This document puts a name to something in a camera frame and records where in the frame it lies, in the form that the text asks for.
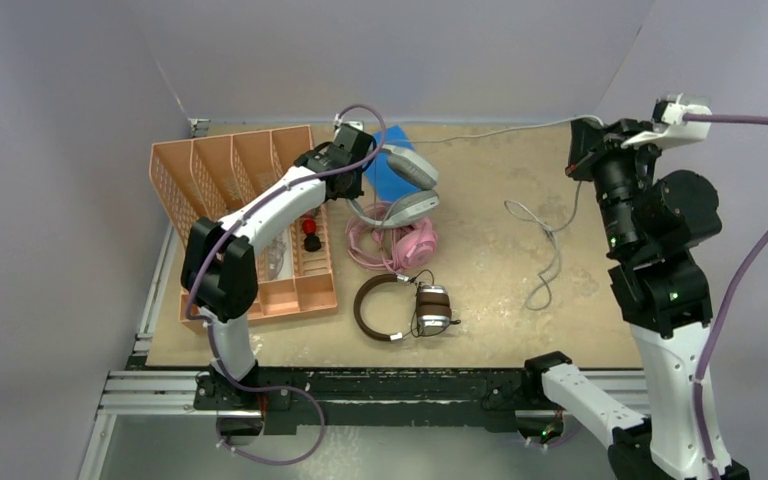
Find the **pink wired headphones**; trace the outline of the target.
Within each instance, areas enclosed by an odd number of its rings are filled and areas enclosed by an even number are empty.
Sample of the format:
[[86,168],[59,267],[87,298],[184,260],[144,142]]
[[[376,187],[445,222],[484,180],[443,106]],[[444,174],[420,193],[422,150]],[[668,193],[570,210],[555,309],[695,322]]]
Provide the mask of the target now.
[[[402,273],[406,269],[427,264],[438,245],[438,235],[428,216],[394,229],[379,229],[354,216],[345,229],[347,253],[358,265],[376,271]],[[376,253],[362,248],[361,240],[368,234],[378,247]]]

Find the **brown on-ear headphones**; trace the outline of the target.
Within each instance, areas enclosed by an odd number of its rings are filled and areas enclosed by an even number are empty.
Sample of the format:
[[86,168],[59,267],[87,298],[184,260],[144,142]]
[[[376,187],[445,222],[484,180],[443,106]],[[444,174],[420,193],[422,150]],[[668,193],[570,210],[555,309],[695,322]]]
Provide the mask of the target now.
[[448,290],[434,283],[435,277],[430,270],[423,270],[418,275],[408,276],[402,273],[385,273],[371,277],[357,290],[352,311],[360,330],[370,339],[383,343],[399,342],[405,338],[403,332],[385,334],[370,327],[363,317],[363,302],[377,287],[389,283],[403,283],[415,287],[415,306],[410,323],[410,334],[415,338],[427,338],[442,334],[451,326],[459,325],[460,319],[454,316]]

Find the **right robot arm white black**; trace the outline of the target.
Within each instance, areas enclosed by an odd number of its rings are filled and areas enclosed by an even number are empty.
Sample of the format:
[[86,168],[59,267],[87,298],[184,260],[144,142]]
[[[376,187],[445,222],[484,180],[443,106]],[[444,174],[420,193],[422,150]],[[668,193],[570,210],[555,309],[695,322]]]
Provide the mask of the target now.
[[675,139],[650,122],[584,118],[570,132],[565,172],[594,186],[611,288],[642,360],[650,411],[624,406],[560,352],[526,361],[524,399],[571,413],[603,444],[619,479],[748,478],[719,434],[702,363],[713,313],[691,251],[721,231],[716,189],[689,170],[655,177]]

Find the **grey over-ear headphones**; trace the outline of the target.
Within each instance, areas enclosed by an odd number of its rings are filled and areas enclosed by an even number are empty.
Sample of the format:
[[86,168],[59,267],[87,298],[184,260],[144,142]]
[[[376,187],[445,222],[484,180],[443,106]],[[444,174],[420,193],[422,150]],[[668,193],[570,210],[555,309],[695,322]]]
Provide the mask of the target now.
[[[512,126],[493,131],[477,134],[462,134],[443,139],[435,140],[409,140],[404,131],[394,126],[394,130],[391,133],[387,133],[389,137],[391,134],[393,138],[390,139],[382,153],[366,165],[367,168],[372,168],[372,172],[366,175],[367,180],[378,194],[383,195],[384,201],[396,201],[405,198],[408,194],[419,192],[421,187],[413,185],[410,181],[401,178],[393,167],[387,164],[387,161],[392,156],[392,150],[396,147],[407,149],[411,153],[415,152],[414,146],[416,144],[443,144],[455,140],[477,140],[487,138],[495,135],[501,135],[504,133],[510,133],[515,131],[522,131],[526,129],[544,128],[563,123],[573,122],[576,120],[587,120],[594,122],[598,126],[604,126],[605,122],[595,115],[579,115],[568,119],[558,120],[545,124],[538,125],[522,125]],[[551,290],[551,283],[559,276],[562,271],[562,253],[561,243],[559,240],[559,234],[567,229],[575,220],[578,212],[579,198],[581,187],[583,183],[578,182],[575,191],[575,197],[573,202],[572,213],[568,220],[559,226],[551,226],[538,218],[528,207],[521,202],[513,200],[505,200],[503,202],[505,209],[508,213],[513,215],[516,219],[522,220],[528,223],[534,223],[539,226],[545,234],[547,240],[553,248],[553,257],[550,263],[538,273],[540,284],[537,285],[530,293],[527,294],[523,307],[529,311],[537,312],[547,309],[553,301],[553,293]]]

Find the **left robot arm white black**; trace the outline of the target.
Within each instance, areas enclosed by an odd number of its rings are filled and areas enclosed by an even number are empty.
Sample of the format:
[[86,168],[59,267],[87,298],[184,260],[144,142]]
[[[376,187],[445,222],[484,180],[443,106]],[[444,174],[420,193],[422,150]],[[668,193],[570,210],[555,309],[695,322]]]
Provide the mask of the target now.
[[258,257],[304,214],[329,200],[358,197],[362,170],[382,146],[372,134],[343,124],[333,139],[298,155],[252,202],[192,225],[180,277],[188,292],[183,312],[205,323],[212,368],[224,377],[219,395],[232,408],[249,407],[261,389],[249,375],[257,361],[247,319],[259,289]]

